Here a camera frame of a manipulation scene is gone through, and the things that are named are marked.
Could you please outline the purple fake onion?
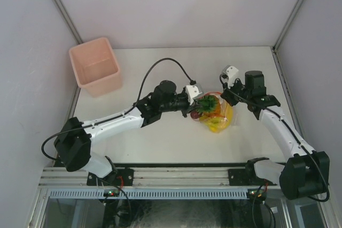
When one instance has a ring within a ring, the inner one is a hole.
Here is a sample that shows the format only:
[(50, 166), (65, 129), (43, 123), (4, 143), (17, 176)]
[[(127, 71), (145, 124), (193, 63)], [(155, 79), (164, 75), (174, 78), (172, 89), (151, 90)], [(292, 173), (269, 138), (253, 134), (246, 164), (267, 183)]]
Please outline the purple fake onion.
[(201, 117), (201, 114), (194, 110), (190, 113), (190, 116), (193, 120), (199, 120), (199, 118)]

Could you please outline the fake pineapple green crown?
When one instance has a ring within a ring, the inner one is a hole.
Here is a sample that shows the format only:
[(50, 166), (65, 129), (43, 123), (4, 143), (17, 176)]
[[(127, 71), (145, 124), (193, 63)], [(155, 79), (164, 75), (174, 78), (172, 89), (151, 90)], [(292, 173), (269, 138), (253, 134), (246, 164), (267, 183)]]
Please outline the fake pineapple green crown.
[(197, 112), (211, 113), (220, 105), (218, 97), (215, 95), (205, 95), (197, 100)]

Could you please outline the clear zip top bag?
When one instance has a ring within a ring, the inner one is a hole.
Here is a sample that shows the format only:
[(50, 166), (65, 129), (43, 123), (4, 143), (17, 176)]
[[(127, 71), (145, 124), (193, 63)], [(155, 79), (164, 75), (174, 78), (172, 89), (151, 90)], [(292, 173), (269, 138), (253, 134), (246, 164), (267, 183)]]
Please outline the clear zip top bag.
[(194, 121), (207, 126), (209, 131), (220, 133), (233, 123), (234, 109), (221, 98), (221, 92), (208, 92), (197, 103), (199, 107), (190, 116)]

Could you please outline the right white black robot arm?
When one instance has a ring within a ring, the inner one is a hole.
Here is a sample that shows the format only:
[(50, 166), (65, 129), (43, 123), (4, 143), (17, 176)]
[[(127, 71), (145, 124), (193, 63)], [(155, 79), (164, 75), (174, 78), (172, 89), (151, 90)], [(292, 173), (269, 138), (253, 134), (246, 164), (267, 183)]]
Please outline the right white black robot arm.
[(288, 120), (280, 102), (267, 94), (265, 78), (261, 71), (245, 73), (245, 81), (239, 78), (239, 70), (227, 66), (220, 74), (223, 98), (231, 107), (245, 103), (270, 132), (280, 147), (286, 163), (279, 164), (269, 158), (249, 160), (251, 168), (245, 171), (246, 180), (253, 185), (263, 179), (280, 186), (289, 200), (310, 198), (317, 202), (330, 199), (330, 159), (326, 152), (318, 152), (309, 145)]

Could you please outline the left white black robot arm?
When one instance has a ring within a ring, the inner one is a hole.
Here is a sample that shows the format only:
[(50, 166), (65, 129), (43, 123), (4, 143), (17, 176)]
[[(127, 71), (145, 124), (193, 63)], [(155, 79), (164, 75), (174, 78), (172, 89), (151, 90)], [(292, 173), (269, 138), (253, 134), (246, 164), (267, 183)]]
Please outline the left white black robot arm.
[(162, 81), (127, 111), (83, 122), (77, 117), (68, 119), (54, 146), (68, 172), (85, 170), (105, 185), (112, 185), (117, 179), (113, 162), (108, 156), (92, 152), (92, 148), (121, 132), (150, 125), (160, 120), (162, 113), (180, 111), (187, 116), (202, 95), (199, 84), (187, 85), (177, 93), (174, 82)]

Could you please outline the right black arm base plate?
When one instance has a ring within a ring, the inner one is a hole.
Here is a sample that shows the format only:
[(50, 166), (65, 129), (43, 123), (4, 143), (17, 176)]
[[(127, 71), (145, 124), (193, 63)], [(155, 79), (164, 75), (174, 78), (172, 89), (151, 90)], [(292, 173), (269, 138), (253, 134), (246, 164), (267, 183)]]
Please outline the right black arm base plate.
[(228, 169), (228, 179), (230, 186), (276, 185), (268, 180), (248, 175), (245, 169)]

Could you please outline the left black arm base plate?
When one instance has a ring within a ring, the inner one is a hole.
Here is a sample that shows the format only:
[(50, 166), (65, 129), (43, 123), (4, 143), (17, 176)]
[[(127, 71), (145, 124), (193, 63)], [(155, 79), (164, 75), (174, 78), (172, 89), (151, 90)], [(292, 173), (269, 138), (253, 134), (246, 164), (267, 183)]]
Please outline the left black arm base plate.
[(111, 172), (104, 178), (99, 178), (93, 173), (88, 173), (87, 186), (111, 186), (123, 188), (124, 186), (132, 186), (134, 179), (134, 170), (130, 168), (118, 169)]

